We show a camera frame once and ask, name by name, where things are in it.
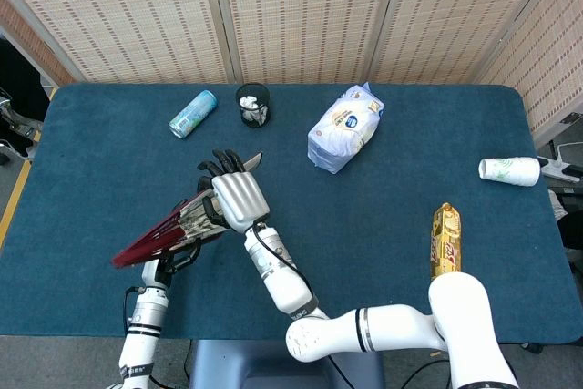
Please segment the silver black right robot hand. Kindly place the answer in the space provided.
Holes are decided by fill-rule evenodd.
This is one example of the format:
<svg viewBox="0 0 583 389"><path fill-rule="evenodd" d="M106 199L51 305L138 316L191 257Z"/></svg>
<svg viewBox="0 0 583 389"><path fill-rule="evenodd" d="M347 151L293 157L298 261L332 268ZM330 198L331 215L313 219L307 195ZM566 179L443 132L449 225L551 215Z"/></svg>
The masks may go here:
<svg viewBox="0 0 583 389"><path fill-rule="evenodd" d="M213 197L205 197L202 206L213 225L244 234L259 220L265 219L270 208L261 189L247 171L239 155L231 149L212 150L218 164L204 160L199 170L207 170L198 182L198 192L212 190Z"/></svg>

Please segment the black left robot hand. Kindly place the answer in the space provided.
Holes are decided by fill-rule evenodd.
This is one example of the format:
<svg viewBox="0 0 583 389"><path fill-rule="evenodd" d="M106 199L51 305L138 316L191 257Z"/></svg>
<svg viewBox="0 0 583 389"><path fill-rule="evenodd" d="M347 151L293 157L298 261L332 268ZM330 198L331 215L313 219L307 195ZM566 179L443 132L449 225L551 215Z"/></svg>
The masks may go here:
<svg viewBox="0 0 583 389"><path fill-rule="evenodd" d="M177 249L163 251L158 258L155 273L160 276L171 276L190 266L200 254L202 243L196 240L192 243L178 246Z"/></svg>

